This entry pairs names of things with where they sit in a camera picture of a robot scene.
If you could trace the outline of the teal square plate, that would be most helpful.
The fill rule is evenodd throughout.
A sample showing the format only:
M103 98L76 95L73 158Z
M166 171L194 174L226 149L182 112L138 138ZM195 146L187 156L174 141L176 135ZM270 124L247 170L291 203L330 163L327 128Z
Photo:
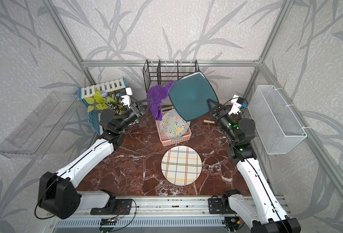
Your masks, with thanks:
M174 109L185 121L198 119L208 113L207 100L219 101L208 79L200 71L176 81L168 95Z

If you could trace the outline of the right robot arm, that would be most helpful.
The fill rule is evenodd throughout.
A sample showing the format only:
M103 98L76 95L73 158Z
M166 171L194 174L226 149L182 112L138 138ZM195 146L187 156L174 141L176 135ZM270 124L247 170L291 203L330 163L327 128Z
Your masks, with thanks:
M209 113L225 134L232 159L243 176L255 206L238 191L229 191L227 206L236 212L252 233L299 233L301 226L278 202L261 170L250 141L255 137L255 122L249 118L234 121L223 104L208 99Z

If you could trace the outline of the purple microfiber cloth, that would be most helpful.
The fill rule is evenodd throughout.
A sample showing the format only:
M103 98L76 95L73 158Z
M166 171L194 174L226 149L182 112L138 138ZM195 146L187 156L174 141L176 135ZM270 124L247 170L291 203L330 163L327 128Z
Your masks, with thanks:
M166 86L157 85L149 89L147 99L153 98L153 103L148 102L150 111L157 121L161 121L163 117L161 104L169 96L169 92L176 81L172 81Z

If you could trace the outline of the colourful squiggle pattern plate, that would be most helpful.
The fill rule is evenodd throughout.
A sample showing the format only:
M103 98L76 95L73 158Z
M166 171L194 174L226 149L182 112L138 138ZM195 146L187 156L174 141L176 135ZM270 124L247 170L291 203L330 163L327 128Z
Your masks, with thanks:
M190 121L185 121L175 109L167 111L159 123L161 136L165 139L183 136L189 126Z

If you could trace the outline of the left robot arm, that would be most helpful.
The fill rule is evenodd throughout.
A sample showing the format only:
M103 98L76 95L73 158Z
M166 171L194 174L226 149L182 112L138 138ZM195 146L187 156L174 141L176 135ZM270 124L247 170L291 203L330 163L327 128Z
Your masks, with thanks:
M36 207L60 219L67 219L80 210L109 208L111 194L108 192L79 192L76 188L93 168L121 146L125 130L146 114L153 102L152 98L134 101L122 115L112 109L103 110L99 124L104 131L95 143L65 167L55 173L46 172L40 178Z

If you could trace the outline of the white plaid striped round plate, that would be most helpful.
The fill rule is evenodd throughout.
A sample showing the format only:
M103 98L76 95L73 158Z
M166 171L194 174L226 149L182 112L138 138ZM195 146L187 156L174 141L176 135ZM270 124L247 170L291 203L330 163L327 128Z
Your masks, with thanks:
M187 146L176 146L168 150L161 160L161 171L172 184L186 186L194 183L202 171L200 155Z

